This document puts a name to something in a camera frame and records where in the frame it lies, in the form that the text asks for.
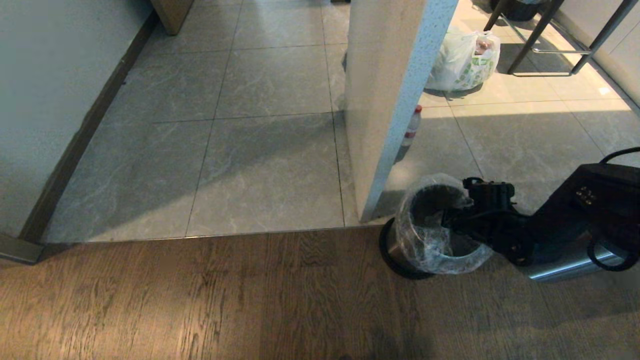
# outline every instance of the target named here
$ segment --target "baseboard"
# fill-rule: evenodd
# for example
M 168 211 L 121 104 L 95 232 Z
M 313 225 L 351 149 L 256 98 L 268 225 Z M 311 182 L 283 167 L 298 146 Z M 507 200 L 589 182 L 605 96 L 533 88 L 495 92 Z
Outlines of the baseboard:
M 36 202 L 36 205 L 31 210 L 31 214 L 29 214 L 20 232 L 20 239 L 38 243 L 42 238 L 47 224 L 53 215 L 53 211 L 56 209 L 56 205 L 60 197 L 62 197 L 62 193 L 65 191 L 69 179 L 71 175 L 73 175 L 78 162 L 89 145 L 95 130 L 100 125 L 105 112 L 107 112 L 109 105 L 111 105 L 111 102 L 118 93 L 129 70 L 131 70 L 131 67 L 140 55 L 140 52 L 147 43 L 157 23 L 157 13 L 152 12 L 131 42 L 131 45 L 111 74 L 111 77 L 107 80 L 100 95 L 98 95 L 93 106 L 84 117 L 80 130 L 78 130 L 73 139 L 71 139 L 60 161 L 51 173 L 51 176 L 49 176 L 49 180 L 45 184 L 40 198 L 38 198 L 38 202 Z

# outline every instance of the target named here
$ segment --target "white wall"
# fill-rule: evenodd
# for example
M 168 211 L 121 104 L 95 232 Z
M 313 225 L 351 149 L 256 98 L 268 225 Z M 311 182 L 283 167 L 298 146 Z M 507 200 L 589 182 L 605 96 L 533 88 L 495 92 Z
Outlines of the white wall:
M 588 46 L 620 3 L 620 0 L 566 0 L 557 18 L 573 36 Z M 636 103 L 640 103 L 639 24 L 640 5 L 636 4 L 594 55 L 598 64 Z
M 346 125 L 361 221 L 378 203 L 457 3 L 351 3 Z
M 0 233 L 17 236 L 148 0 L 0 1 Z

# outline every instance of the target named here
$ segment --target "tile floor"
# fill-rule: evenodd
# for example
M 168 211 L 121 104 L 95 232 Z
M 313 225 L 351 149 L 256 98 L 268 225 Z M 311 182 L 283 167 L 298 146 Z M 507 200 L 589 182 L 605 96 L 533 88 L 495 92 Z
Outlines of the tile floor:
M 484 26 L 486 4 L 474 2 L 460 0 L 454 25 Z M 348 24 L 349 5 L 330 0 L 196 0 L 180 35 L 159 26 L 45 240 L 360 225 L 342 112 Z M 506 75 L 522 42 L 505 26 L 494 30 L 501 61 L 478 91 L 422 94 L 420 131 L 378 216 L 410 182 L 437 172 L 511 181 L 532 211 L 577 165 L 640 142 L 640 111 L 597 65 L 551 76 L 575 58 L 532 55 L 519 76 Z M 541 42 L 570 45 L 553 29 Z

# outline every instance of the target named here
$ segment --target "plastic trash bag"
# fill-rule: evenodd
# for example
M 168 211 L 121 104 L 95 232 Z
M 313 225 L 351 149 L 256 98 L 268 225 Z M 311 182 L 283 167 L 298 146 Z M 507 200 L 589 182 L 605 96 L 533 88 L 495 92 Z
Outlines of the plastic trash bag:
M 493 250 L 440 225 L 442 210 L 473 203 L 462 182 L 445 174 L 425 176 L 404 193 L 394 222 L 396 241 L 411 265 L 432 274 L 474 271 Z
M 475 88 L 495 72 L 499 58 L 500 38 L 491 31 L 464 34 L 450 28 L 425 88 L 443 91 Z

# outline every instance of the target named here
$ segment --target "black cable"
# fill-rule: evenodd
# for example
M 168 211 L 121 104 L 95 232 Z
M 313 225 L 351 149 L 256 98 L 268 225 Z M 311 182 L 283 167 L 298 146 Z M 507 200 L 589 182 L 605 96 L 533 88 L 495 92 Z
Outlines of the black cable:
M 620 155 L 630 154 L 632 152 L 640 152 L 640 146 L 632 147 L 630 149 L 620 150 L 616 152 L 612 152 L 611 154 L 604 157 L 604 159 L 600 160 L 601 164 L 606 164 L 609 160 L 613 158 L 617 158 Z

